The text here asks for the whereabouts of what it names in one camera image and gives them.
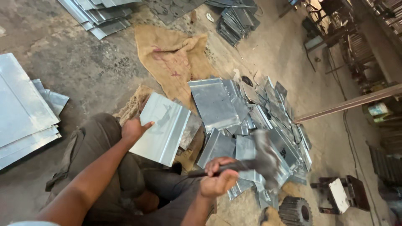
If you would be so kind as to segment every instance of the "hammer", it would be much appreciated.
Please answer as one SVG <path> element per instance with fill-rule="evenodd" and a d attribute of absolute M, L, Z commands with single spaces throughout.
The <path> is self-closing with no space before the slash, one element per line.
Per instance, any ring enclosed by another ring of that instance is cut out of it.
<path fill-rule="evenodd" d="M 214 176 L 219 176 L 223 171 L 231 169 L 234 171 L 248 171 L 255 170 L 261 174 L 265 179 L 265 189 L 272 190 L 278 189 L 278 182 L 276 176 L 279 172 L 279 158 L 271 146 L 271 140 L 268 136 L 268 131 L 257 129 L 253 132 L 257 156 L 255 159 L 242 160 L 234 163 L 229 163 L 219 167 L 219 170 Z M 191 171 L 187 175 L 189 178 L 205 177 L 208 174 L 204 169 Z"/>

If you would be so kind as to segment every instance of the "dirty floor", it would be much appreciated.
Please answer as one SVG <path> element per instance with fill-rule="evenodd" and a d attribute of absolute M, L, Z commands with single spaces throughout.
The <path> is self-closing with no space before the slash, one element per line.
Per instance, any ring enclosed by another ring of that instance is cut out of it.
<path fill-rule="evenodd" d="M 223 78 L 234 75 L 238 68 L 243 75 L 252 77 L 257 70 L 280 81 L 288 90 L 288 100 L 296 115 L 319 110 L 343 101 L 340 88 L 332 75 L 328 57 L 321 51 L 310 55 L 316 72 L 307 60 L 303 42 L 306 33 L 301 26 L 306 16 L 304 7 L 291 11 L 282 19 L 278 15 L 283 0 L 256 0 L 264 11 L 258 19 L 259 28 L 241 41 L 237 50 L 227 44 L 215 31 L 215 24 L 206 18 L 206 5 L 196 9 L 197 22 L 191 25 L 189 15 L 166 26 L 188 34 L 208 33 L 205 53 L 211 65 Z M 143 4 L 131 5 L 132 24 L 164 26 Z M 62 138 L 37 150 L 0 172 L 0 225 L 11 221 L 29 220 L 42 208 L 48 194 L 45 182 L 57 171 L 69 135 L 89 116 L 115 113 L 128 101 L 139 84 L 145 84 L 162 93 L 160 85 L 142 66 L 137 57 L 133 25 L 99 41 L 86 32 L 56 0 L 0 1 L 0 53 L 13 53 L 31 79 L 40 78 L 45 88 L 62 93 L 70 100 L 60 115 Z M 331 49 L 336 65 L 343 63 L 337 46 Z M 347 70 L 339 70 L 340 81 L 347 98 L 359 92 Z M 309 186 L 287 183 L 284 190 L 307 199 L 312 209 L 314 225 L 375 225 L 389 218 L 386 203 L 377 191 L 366 141 L 378 144 L 378 135 L 365 120 L 361 108 L 349 110 L 347 120 L 357 152 L 357 166 L 348 143 L 342 113 L 335 113 L 304 123 L 313 148 L 309 182 L 319 177 L 356 176 L 363 180 L 371 214 L 349 209 L 341 216 L 318 212 L 321 198 Z M 281 225 L 277 212 L 268 209 L 268 222 L 263 225 Z M 223 196 L 218 202 L 218 213 L 207 225 L 257 225 L 261 210 L 252 190 L 234 201 Z"/>

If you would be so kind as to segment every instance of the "hammer handle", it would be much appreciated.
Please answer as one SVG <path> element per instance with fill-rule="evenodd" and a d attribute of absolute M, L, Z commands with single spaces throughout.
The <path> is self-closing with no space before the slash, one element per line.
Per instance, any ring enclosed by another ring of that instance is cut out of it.
<path fill-rule="evenodd" d="M 237 161 L 233 163 L 229 163 L 227 165 L 219 166 L 219 170 L 215 172 L 214 177 L 219 176 L 223 171 L 227 169 L 234 170 L 236 172 L 239 171 L 248 171 L 254 169 L 253 166 L 255 160 L 243 160 L 243 161 Z M 205 172 L 204 169 L 196 170 L 196 171 L 190 171 L 189 174 L 187 175 L 189 178 L 195 178 L 195 177 L 205 177 L 208 174 Z"/>

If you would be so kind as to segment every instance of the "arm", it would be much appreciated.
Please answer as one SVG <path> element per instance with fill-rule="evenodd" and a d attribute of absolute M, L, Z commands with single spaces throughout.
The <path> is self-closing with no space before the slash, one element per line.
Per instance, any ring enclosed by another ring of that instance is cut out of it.
<path fill-rule="evenodd" d="M 220 165 L 235 161 L 229 157 L 221 157 L 213 159 L 205 166 L 205 172 L 208 173 L 208 176 L 201 180 L 197 196 L 184 216 L 181 226 L 205 225 L 213 200 L 234 186 L 239 176 L 233 170 L 225 170 L 219 177 L 213 177 L 213 175 L 218 171 Z"/>
<path fill-rule="evenodd" d="M 89 164 L 37 216 L 37 220 L 62 226 L 81 225 L 87 211 L 110 183 L 127 151 L 154 123 L 141 126 L 139 118 L 128 120 L 122 129 L 122 139 Z"/>

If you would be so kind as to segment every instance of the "gear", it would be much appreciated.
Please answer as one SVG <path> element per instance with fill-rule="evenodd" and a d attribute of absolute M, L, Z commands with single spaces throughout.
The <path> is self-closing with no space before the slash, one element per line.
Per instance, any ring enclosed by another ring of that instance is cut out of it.
<path fill-rule="evenodd" d="M 307 201 L 287 196 L 279 207 L 279 216 L 288 226 L 312 226 L 313 218 Z"/>

